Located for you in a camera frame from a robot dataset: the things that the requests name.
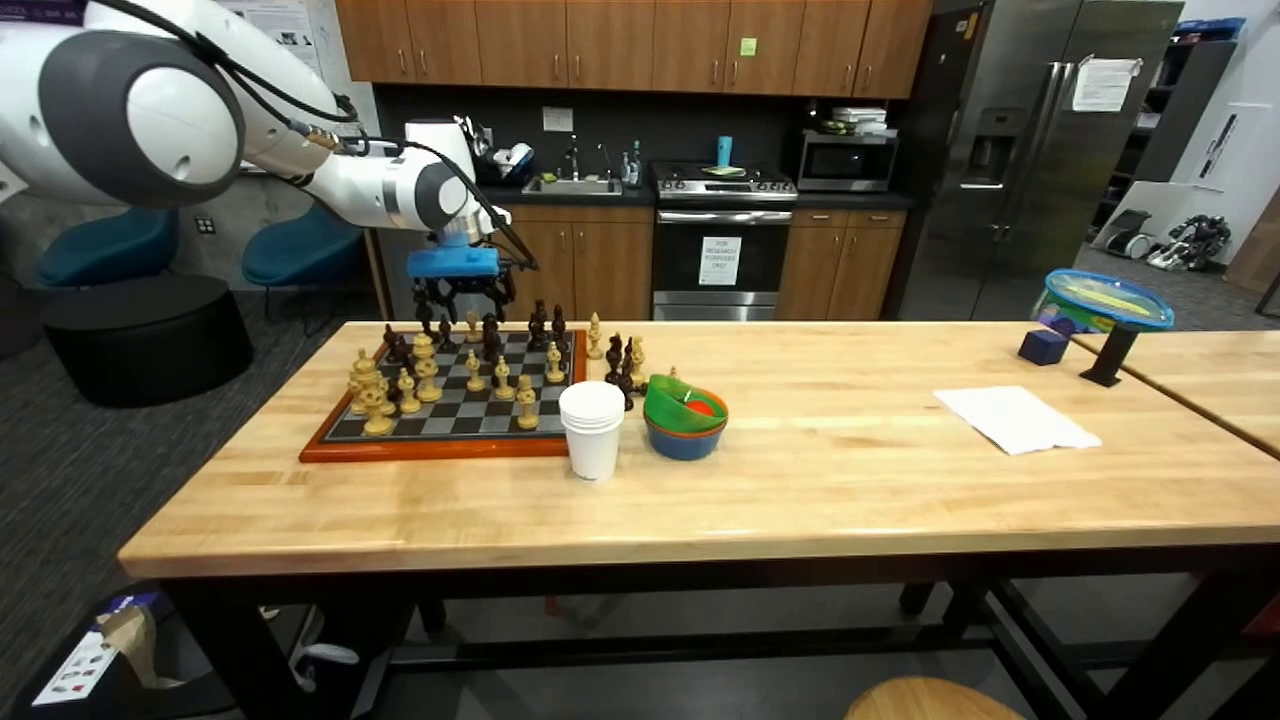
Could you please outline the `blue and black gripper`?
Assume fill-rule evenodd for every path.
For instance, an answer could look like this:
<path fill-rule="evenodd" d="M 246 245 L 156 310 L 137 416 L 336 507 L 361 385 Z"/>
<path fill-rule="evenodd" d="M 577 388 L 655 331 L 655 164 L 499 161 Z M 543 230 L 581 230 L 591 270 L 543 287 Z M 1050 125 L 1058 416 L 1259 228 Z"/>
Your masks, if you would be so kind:
<path fill-rule="evenodd" d="M 408 254 L 415 308 L 428 316 L 504 310 L 518 295 L 514 267 L 493 245 L 440 239 Z"/>

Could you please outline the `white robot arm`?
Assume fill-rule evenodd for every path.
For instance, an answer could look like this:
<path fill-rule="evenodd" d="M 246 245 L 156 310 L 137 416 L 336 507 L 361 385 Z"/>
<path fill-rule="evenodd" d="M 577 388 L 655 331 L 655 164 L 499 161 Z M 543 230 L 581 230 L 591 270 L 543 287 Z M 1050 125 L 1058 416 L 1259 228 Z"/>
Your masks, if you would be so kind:
<path fill-rule="evenodd" d="M 5 194 L 184 206 L 242 168 L 346 224 L 423 230 L 415 295 L 447 318 L 470 299 L 504 310 L 514 270 L 535 263 L 470 153 L 368 135 L 321 71 L 222 0 L 5 0 Z"/>

